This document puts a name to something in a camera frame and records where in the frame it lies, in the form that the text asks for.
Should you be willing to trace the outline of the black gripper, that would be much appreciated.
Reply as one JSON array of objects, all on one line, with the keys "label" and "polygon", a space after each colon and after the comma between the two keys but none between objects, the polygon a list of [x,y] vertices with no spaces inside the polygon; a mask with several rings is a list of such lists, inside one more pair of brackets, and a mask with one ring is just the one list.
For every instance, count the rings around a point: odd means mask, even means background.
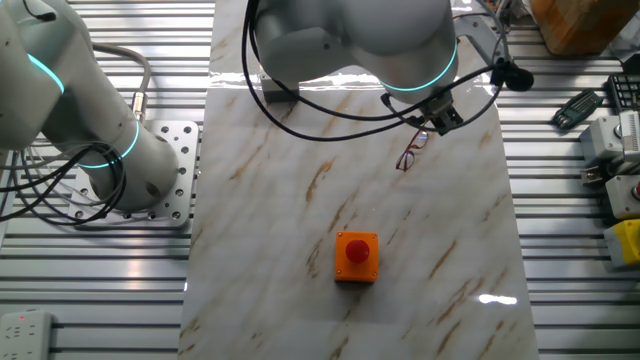
[{"label": "black gripper", "polygon": [[453,97],[450,92],[444,92],[429,101],[420,110],[439,135],[445,135],[463,123],[462,117],[453,106]]}]

